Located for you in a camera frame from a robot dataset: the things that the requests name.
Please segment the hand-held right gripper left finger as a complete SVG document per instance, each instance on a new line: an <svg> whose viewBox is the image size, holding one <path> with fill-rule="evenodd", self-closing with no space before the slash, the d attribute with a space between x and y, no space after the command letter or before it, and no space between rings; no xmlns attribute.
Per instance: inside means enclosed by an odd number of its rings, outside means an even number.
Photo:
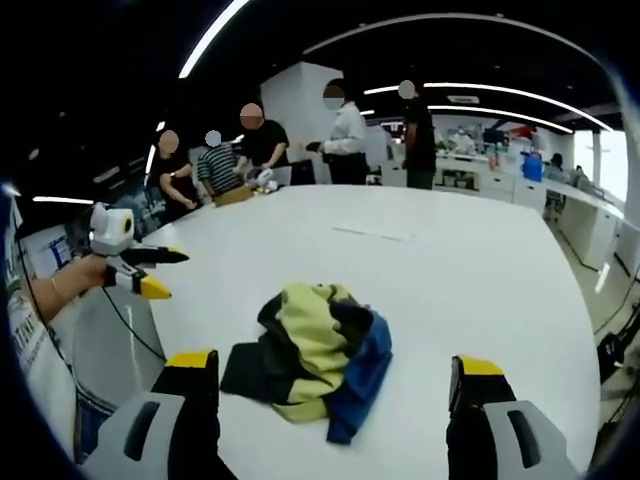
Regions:
<svg viewBox="0 0 640 480"><path fill-rule="evenodd" d="M218 470L219 356L181 352L119 407L82 464L87 479L203 479Z"/></svg>

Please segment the person's left hand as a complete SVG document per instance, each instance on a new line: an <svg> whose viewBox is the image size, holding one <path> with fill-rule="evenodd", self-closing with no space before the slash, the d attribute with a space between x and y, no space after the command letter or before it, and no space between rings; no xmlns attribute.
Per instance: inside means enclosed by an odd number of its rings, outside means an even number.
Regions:
<svg viewBox="0 0 640 480"><path fill-rule="evenodd" d="M55 275L55 285L63 302L67 303L82 292L105 284L106 259L94 254L66 265Z"/></svg>

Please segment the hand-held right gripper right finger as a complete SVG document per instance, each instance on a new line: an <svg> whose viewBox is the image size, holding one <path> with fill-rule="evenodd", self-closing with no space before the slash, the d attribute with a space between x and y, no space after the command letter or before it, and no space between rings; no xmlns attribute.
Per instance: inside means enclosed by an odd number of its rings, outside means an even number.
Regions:
<svg viewBox="0 0 640 480"><path fill-rule="evenodd" d="M488 360L452 358L446 445L450 479L580 477L561 431Z"/></svg>

